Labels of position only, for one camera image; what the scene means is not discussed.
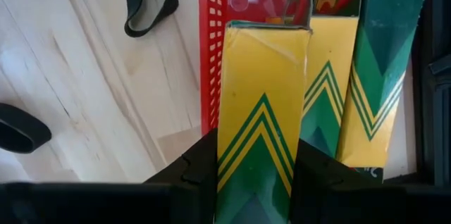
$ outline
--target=wooden floor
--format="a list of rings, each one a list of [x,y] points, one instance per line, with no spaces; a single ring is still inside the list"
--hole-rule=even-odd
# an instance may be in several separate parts
[[[147,2],[155,15],[163,0]],[[0,0],[0,102],[53,132],[32,154],[0,150],[0,181],[141,182],[191,146],[200,136],[198,15],[198,0],[180,0],[133,39],[125,0]],[[398,115],[395,175],[412,169],[399,157],[412,124]]]

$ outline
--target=yellow stripe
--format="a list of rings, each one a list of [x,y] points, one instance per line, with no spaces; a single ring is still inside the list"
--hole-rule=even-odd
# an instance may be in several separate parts
[[[341,125],[341,116],[340,116],[340,113],[338,112],[338,107],[335,105],[335,102],[333,100],[332,90],[330,90],[330,86],[329,86],[329,84],[327,84],[327,81],[323,82],[323,84],[320,86],[319,90],[317,92],[315,92],[313,99],[310,101],[309,105],[307,107],[305,107],[302,117],[304,117],[307,114],[309,109],[313,106],[315,101],[318,99],[319,94],[322,93],[323,89],[326,89],[326,93],[328,95],[329,102],[332,106],[333,113],[335,114],[335,118],[337,119],[338,124]]]
[[[238,150],[239,146],[241,145],[241,143],[244,141],[244,138],[247,136],[247,134],[249,133],[250,129],[252,128],[252,126],[254,126],[255,122],[257,121],[257,119],[260,117],[260,115],[264,113],[264,115],[266,116],[266,119],[268,121],[269,127],[271,132],[273,133],[278,148],[280,149],[280,152],[282,154],[282,158],[283,161],[285,162],[286,166],[288,167],[288,171],[290,172],[290,175],[293,176],[293,169],[290,165],[290,162],[288,161],[288,153],[285,153],[285,150],[282,147],[282,142],[281,142],[281,138],[278,136],[277,130],[274,126],[274,124],[271,122],[271,117],[269,116],[269,112],[266,109],[265,106],[261,106],[259,108],[259,110],[255,113],[256,115],[251,119],[249,125],[246,127],[245,131],[242,133],[242,136],[238,139],[238,141],[236,142],[235,146],[233,146],[232,150],[230,151],[230,153],[226,156],[226,158],[224,159],[224,161],[222,162],[222,164],[219,166],[218,168],[218,173],[221,173],[222,170],[225,168],[225,166],[227,165],[227,163],[230,161],[230,159],[232,158],[232,156],[235,154],[235,152]],[[246,147],[243,148],[242,152],[244,152],[245,154],[247,154],[247,151],[245,151]]]
[[[257,140],[258,136],[260,135],[260,133],[258,133],[261,130],[261,126],[259,126],[256,130],[256,133],[254,133],[249,141],[247,142],[247,144],[245,145],[245,147],[243,148],[243,150],[241,151],[241,153],[238,154],[237,158],[235,159],[235,161],[232,163],[232,165],[229,167],[229,169],[225,172],[224,176],[222,177],[221,180],[219,180],[218,183],[218,192],[221,191],[222,187],[224,186],[224,184],[227,182],[227,180],[230,178],[230,176],[233,174],[233,172],[235,172],[235,169],[238,167],[238,165],[241,163],[241,161],[243,160],[243,158],[246,156],[247,152],[249,151],[249,149],[252,147],[252,145],[254,145],[255,141]]]
[[[245,131],[241,134],[241,137],[238,139],[238,141],[235,143],[235,146],[233,146],[232,150],[229,152],[229,154],[225,157],[224,161],[222,162],[222,164],[219,166],[218,168],[218,174],[221,173],[223,171],[223,169],[226,167],[227,163],[230,161],[230,159],[232,158],[232,156],[235,154],[235,152],[238,150],[238,147],[241,146],[241,143],[243,142],[243,140],[245,140],[246,135],[249,133],[249,131],[251,130],[252,126],[255,124],[255,122],[257,121],[257,119],[259,118],[259,115],[261,114],[262,111],[260,111],[262,109],[262,107],[259,108],[259,110],[255,113],[256,115],[251,119],[250,123],[248,124],[248,126],[245,128]]]
[[[293,167],[290,165],[290,162],[288,161],[288,153],[285,153],[285,150],[282,147],[282,139],[279,137],[279,134],[277,133],[275,125],[271,122],[271,118],[269,116],[268,110],[264,110],[265,116],[268,119],[268,124],[271,129],[271,132],[273,133],[274,138],[276,139],[277,146],[280,149],[280,153],[282,154],[283,161],[285,162],[285,165],[288,168],[288,172],[290,172],[290,176],[293,177]]]
[[[390,103],[390,98],[396,93],[397,87],[402,84],[405,76],[405,72],[401,75],[399,80],[396,82],[395,87],[393,87],[392,91],[389,93],[387,99],[383,102],[382,106],[379,108],[378,113],[376,116],[373,115],[373,111],[371,110],[371,107],[369,106],[368,99],[366,98],[366,93],[362,87],[362,83],[360,82],[359,75],[357,74],[357,71],[355,70],[355,64],[352,64],[352,76],[354,76],[354,81],[356,83],[357,89],[356,91],[359,91],[360,96],[363,99],[363,105],[364,108],[368,111],[371,119],[371,124],[374,124],[378,118],[383,114],[383,110],[385,107]]]
[[[317,76],[317,77],[319,77],[319,79],[315,82],[315,85],[313,87],[309,86],[306,89],[310,89],[310,88],[315,89],[317,87],[317,85],[323,80],[323,78],[327,76],[328,71],[329,71],[329,68],[324,70],[323,73],[321,73],[320,75]],[[310,91],[309,96],[304,97],[304,100],[308,100],[312,94],[315,94],[315,92],[314,91]]]
[[[283,185],[285,185],[288,195],[291,195],[291,184],[290,184],[290,182],[288,182],[288,177],[287,177],[288,174],[285,174],[282,164],[280,163],[280,160],[277,157],[276,150],[274,149],[271,139],[269,138],[268,132],[265,130],[263,130],[263,138],[265,140],[266,146],[268,147],[269,153],[271,154],[271,157],[273,157],[274,164],[276,165],[277,171],[279,172],[280,178],[282,179]]]
[[[359,109],[360,111],[363,111],[363,107],[362,107],[362,103],[360,103],[360,101],[358,101],[359,100],[359,97],[357,96],[357,89],[354,87],[354,84],[351,84],[351,91],[352,92],[354,92],[354,95],[356,96],[356,106],[358,106],[357,107],[357,109]],[[363,115],[363,123],[365,123],[365,127],[367,127],[367,128],[370,128],[371,127],[371,125],[369,125],[369,121],[366,119],[366,116],[364,115],[364,114],[362,114]]]
[[[341,103],[340,103],[340,97],[343,97],[343,95],[341,95],[341,92],[340,92],[340,86],[338,85],[338,82],[337,82],[337,86],[336,86],[336,87],[335,87],[335,85],[333,84],[334,77],[333,77],[332,71],[330,71],[330,70],[333,70],[333,64],[332,64],[332,63],[330,63],[330,69],[328,70],[328,73],[329,73],[329,75],[330,75],[330,77],[329,77],[329,79],[330,79],[330,86],[332,87],[332,90],[335,92],[335,96],[337,97],[337,102],[342,106],[342,107],[341,107],[341,110],[342,110],[342,112],[343,112],[343,109],[344,109],[345,107],[343,107],[344,104],[341,104]],[[335,101],[334,101],[334,98],[333,98],[332,95],[329,96],[329,99],[330,99],[330,103],[333,104],[333,105],[335,105]]]
[[[245,158],[245,156],[247,155],[247,152],[249,152],[249,150],[254,145],[254,143],[256,142],[256,140],[258,139],[258,137],[260,135],[262,135],[263,138],[264,138],[266,147],[268,147],[268,150],[269,150],[269,153],[271,155],[271,158],[273,159],[273,162],[276,165],[277,171],[278,171],[278,173],[280,175],[280,178],[283,181],[283,184],[285,185],[285,188],[287,189],[288,194],[291,193],[291,185],[290,185],[290,182],[288,181],[287,174],[285,174],[285,171],[283,170],[282,163],[280,162],[280,160],[279,160],[279,158],[277,156],[276,150],[274,149],[274,146],[273,146],[273,144],[271,142],[271,139],[270,139],[270,137],[268,135],[268,131],[266,131],[266,129],[265,129],[263,124],[258,126],[258,128],[255,131],[255,133],[251,136],[251,138],[249,139],[249,141],[247,142],[247,144],[245,145],[245,147],[243,148],[241,153],[238,154],[237,158],[232,163],[230,168],[225,172],[225,174],[222,177],[222,179],[219,180],[218,192],[221,191],[221,189],[224,186],[224,184],[227,183],[227,181],[230,178],[230,176],[232,176],[232,174],[235,172],[236,168],[239,166],[239,164]]]
[[[400,100],[400,99],[398,98],[398,99],[393,103],[393,107],[397,107],[397,103],[398,103],[399,100]],[[381,124],[381,123],[384,123],[384,122],[385,122],[385,119],[379,120],[379,122],[377,122],[377,123],[374,125],[374,128],[371,130],[371,134],[373,135],[373,134],[377,131],[377,129],[378,129],[378,124]]]

